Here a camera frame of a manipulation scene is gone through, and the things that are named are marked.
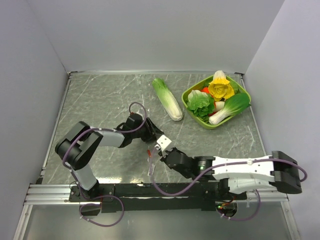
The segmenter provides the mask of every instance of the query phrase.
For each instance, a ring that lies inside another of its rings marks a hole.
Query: green lettuce
[[[233,88],[234,94],[236,94],[239,90],[238,84],[235,81],[230,81],[230,85]]]
[[[208,114],[212,114],[215,109],[214,98],[205,92],[192,90],[188,95],[187,109],[207,122]]]

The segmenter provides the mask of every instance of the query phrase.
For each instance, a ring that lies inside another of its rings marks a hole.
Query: white wall
[[[266,149],[309,173],[303,193],[290,196],[304,240],[320,239],[319,10],[319,0],[286,0],[245,74]]]
[[[28,0],[67,71],[246,72],[284,0]]]
[[[25,0],[0,2],[0,238],[40,174],[67,74]]]

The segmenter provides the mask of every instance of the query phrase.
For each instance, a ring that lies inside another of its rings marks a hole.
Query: red pepper
[[[210,94],[209,92],[209,88],[206,86],[204,87],[200,92],[206,93],[206,94]]]

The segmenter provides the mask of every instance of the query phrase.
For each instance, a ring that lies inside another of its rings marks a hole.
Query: green tray
[[[199,117],[195,116],[191,111],[188,110],[188,106],[187,106],[187,101],[188,101],[188,95],[189,93],[191,93],[192,90],[202,90],[205,86],[205,82],[209,79],[213,80],[214,76],[209,76],[205,79],[203,79],[202,81],[198,82],[196,85],[193,85],[192,87],[190,87],[189,89],[187,89],[181,96],[182,102],[184,107],[187,109],[187,112],[190,114],[190,116],[192,118],[194,118],[194,120],[200,124],[202,127],[204,127],[205,129],[215,129],[216,127],[220,126],[221,124],[225,123],[226,121],[229,121],[230,119],[232,119],[234,116],[229,116],[226,119],[224,119],[223,121],[219,122],[217,125],[211,125],[211,124],[207,124],[204,121],[202,121]],[[237,83],[235,80],[233,80],[231,77],[226,76],[226,79],[229,80],[230,82],[235,82],[238,87],[239,87],[239,92],[240,93],[246,93],[249,96],[250,102],[251,102],[251,96],[250,94],[239,84]]]

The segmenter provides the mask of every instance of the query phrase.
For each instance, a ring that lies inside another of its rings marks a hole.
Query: marble table surface
[[[76,124],[84,121],[94,127],[115,128],[129,116],[128,107],[140,102],[149,117],[169,137],[175,146],[189,156],[220,156],[228,158],[262,157],[264,150],[250,108],[223,125],[207,130],[186,112],[182,93],[212,74],[83,74],[73,73],[58,120],[42,184],[69,184],[69,171],[54,152],[57,142]],[[241,76],[227,74],[238,83]],[[177,99],[181,121],[173,121],[161,105],[151,82],[162,78]],[[98,147],[90,165],[100,183],[150,183],[147,150],[154,144],[135,139],[125,148]],[[157,161],[154,170],[157,182],[190,182],[178,172]]]

